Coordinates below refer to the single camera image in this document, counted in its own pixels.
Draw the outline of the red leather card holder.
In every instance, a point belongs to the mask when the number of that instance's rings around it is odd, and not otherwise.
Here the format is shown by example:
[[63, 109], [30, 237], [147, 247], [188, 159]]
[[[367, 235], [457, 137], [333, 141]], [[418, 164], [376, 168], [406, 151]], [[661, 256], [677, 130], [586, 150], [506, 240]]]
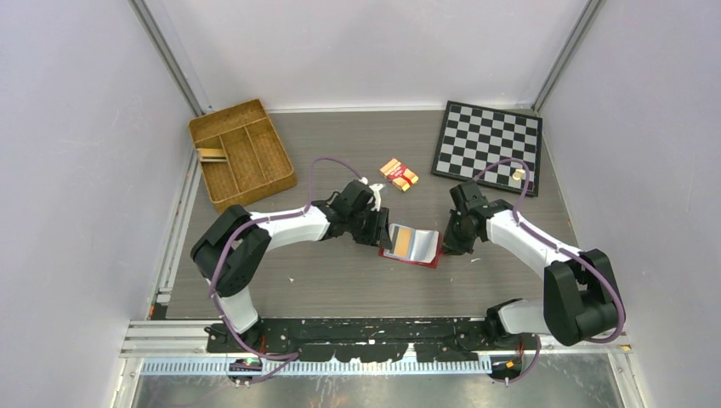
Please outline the red leather card holder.
[[442, 243], [442, 234], [439, 231], [390, 224], [389, 233], [391, 248], [380, 248], [378, 250], [380, 257], [405, 264], [437, 268]]

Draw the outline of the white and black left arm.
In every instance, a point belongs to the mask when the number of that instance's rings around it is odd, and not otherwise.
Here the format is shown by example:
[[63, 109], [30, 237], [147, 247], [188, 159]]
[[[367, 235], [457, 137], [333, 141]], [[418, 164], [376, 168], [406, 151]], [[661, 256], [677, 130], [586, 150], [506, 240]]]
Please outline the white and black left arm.
[[349, 234], [355, 243], [391, 248], [389, 209], [382, 204], [383, 184], [365, 178], [341, 192], [305, 207], [282, 212], [226, 208], [192, 247], [190, 257], [207, 280], [211, 299], [230, 325], [228, 340], [241, 352], [261, 338], [249, 284], [264, 255], [299, 242], [326, 241]]

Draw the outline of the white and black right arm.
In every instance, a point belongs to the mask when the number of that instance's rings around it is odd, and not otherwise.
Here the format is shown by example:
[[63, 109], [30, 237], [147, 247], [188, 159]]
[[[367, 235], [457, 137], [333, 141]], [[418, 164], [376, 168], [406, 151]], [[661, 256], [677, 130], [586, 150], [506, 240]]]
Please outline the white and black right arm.
[[624, 308], [610, 258], [553, 238], [505, 200], [489, 201], [474, 181], [450, 190], [454, 208], [442, 241], [449, 256], [470, 254], [477, 241], [504, 248], [542, 278], [542, 299], [512, 299], [490, 307], [485, 337], [497, 349], [520, 334], [544, 334], [572, 346], [609, 343], [622, 334]]

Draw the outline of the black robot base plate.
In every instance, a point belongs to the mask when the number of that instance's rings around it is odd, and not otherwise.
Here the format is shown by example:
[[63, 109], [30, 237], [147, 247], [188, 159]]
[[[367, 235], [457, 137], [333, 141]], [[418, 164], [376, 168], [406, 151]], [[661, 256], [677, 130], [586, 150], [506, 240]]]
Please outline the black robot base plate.
[[469, 317], [268, 318], [239, 335], [224, 323], [211, 324], [204, 331], [210, 353], [252, 349], [303, 362], [396, 362], [408, 352], [423, 363], [465, 362], [477, 352], [501, 351], [518, 359], [536, 350], [536, 340], [529, 334], [503, 334], [482, 319]]

